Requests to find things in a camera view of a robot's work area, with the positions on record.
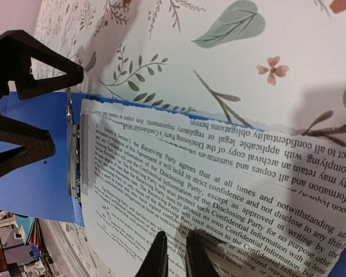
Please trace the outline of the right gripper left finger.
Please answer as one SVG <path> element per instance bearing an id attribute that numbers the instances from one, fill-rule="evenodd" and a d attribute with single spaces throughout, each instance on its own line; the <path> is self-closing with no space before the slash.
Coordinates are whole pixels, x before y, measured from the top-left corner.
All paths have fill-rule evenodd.
<path id="1" fill-rule="evenodd" d="M 164 231 L 156 234 L 153 243 L 135 277 L 168 276 L 168 243 Z"/>

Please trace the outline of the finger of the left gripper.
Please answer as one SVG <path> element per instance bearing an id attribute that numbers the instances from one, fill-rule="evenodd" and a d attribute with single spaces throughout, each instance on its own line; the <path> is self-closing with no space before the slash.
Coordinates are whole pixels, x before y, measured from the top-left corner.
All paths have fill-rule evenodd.
<path id="1" fill-rule="evenodd" d="M 18 98 L 28 100 L 81 83 L 84 68 L 22 29 L 0 35 L 0 101 L 14 82 Z"/>
<path id="2" fill-rule="evenodd" d="M 56 153 L 49 131 L 3 115 L 0 115 L 0 141 L 18 145 L 17 148 L 0 152 L 0 177 Z"/>

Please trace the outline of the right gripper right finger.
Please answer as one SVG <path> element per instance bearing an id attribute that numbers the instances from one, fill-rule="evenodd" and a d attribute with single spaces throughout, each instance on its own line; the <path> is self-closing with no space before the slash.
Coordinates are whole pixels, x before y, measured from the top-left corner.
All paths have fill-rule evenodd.
<path id="1" fill-rule="evenodd" d="M 194 230 L 186 237 L 185 266 L 187 277 L 220 277 Z"/>

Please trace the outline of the blue ring binder folder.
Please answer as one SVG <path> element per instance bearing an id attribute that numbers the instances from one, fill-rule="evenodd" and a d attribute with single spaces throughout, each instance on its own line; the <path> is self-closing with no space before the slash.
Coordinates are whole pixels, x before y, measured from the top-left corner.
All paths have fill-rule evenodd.
<path id="1" fill-rule="evenodd" d="M 52 92 L 19 100 L 15 92 L 0 100 L 3 116 L 48 130 L 54 156 L 20 167 L 0 178 L 0 210 L 39 219 L 84 225 L 82 210 L 67 188 L 67 96 Z"/>

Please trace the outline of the printed text paper sheet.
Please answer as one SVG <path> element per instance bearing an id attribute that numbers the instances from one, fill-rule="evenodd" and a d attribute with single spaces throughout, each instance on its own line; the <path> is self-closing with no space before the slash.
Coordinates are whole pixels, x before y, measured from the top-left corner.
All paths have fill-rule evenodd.
<path id="1" fill-rule="evenodd" d="M 272 181 L 346 214 L 346 148 L 155 108 L 85 99 L 81 112 L 201 160 Z"/>

